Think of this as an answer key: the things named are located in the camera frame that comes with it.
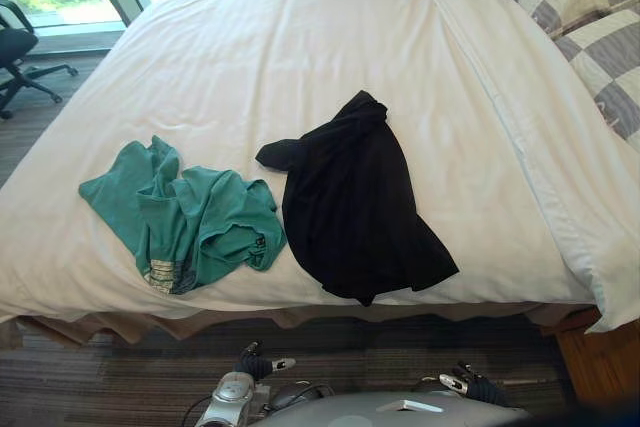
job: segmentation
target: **bed skirt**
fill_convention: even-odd
[[[79,347],[98,332],[111,333],[124,341],[139,342],[149,331],[160,328],[176,339],[185,339],[206,327],[222,322],[242,319],[271,319],[284,329],[296,327],[319,317],[355,317],[368,322],[435,314],[459,321],[471,317],[506,317],[525,314],[539,325],[555,325],[569,313],[585,308],[582,304],[480,303],[480,304],[423,304],[391,306],[374,304],[370,307],[355,306],[302,306],[285,309],[248,312],[202,311],[184,319],[165,319],[148,314],[104,312],[89,314],[75,322],[47,317],[21,316],[0,324],[0,349],[22,345],[22,334],[17,323],[68,347]]]

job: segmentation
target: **chair base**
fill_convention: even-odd
[[[2,119],[10,119],[11,117],[13,117],[13,112],[10,110],[6,110],[5,107],[22,87],[32,87],[34,89],[41,90],[42,92],[46,92],[51,97],[51,100],[53,100],[56,104],[62,102],[62,97],[60,97],[58,94],[48,89],[44,85],[40,84],[39,82],[36,82],[34,79],[63,69],[73,77],[78,75],[78,71],[68,64],[47,67],[46,69],[30,67],[24,72],[15,65],[8,65],[5,68],[9,71],[9,73],[11,73],[11,75],[13,75],[13,79],[0,84],[0,91],[6,91],[5,93],[0,94],[0,118]]]

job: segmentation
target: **clothing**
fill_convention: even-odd
[[[215,282],[242,262],[268,269],[286,243],[269,187],[231,170],[193,167],[154,136],[131,142],[106,174],[79,192],[136,257],[149,284],[181,294]]]
[[[328,292],[369,305],[376,294],[431,287],[458,269],[417,215],[409,171],[386,107],[361,91],[299,140],[256,159],[288,171],[282,203],[289,245]]]

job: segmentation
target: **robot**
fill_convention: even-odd
[[[453,376],[424,378],[413,392],[335,395],[328,385],[296,382],[270,397],[270,388],[259,381],[293,367],[295,360],[268,361],[258,347],[249,345],[203,399],[210,403],[194,427],[246,427],[252,417],[262,417],[251,424],[256,427],[494,427],[529,417],[508,408],[502,391],[463,362]]]

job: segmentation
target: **cable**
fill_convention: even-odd
[[[333,391],[333,389],[331,387],[329,387],[327,384],[312,384],[309,387],[306,387],[306,388],[302,389],[296,395],[294,395],[291,399],[289,399],[289,402],[284,404],[278,410],[283,410],[283,409],[286,409],[287,407],[291,407],[291,405],[293,405],[293,403],[296,400],[298,400],[300,397],[302,397],[304,394],[306,394],[307,392],[311,392],[312,390],[316,390],[316,389],[326,389],[326,391],[327,391],[327,393],[329,395],[324,395],[323,397],[330,397],[332,395],[336,395],[336,393]]]
[[[195,409],[198,405],[200,405],[202,402],[204,402],[205,400],[209,400],[211,398],[211,394],[207,395],[206,397],[201,398],[200,400],[194,402],[193,404],[191,404],[191,407],[189,407],[187,409],[187,411],[185,412],[184,416],[182,417],[182,422],[180,422],[180,427],[185,427],[187,424],[187,418],[189,417],[189,414],[191,413],[191,411],[193,409]]]

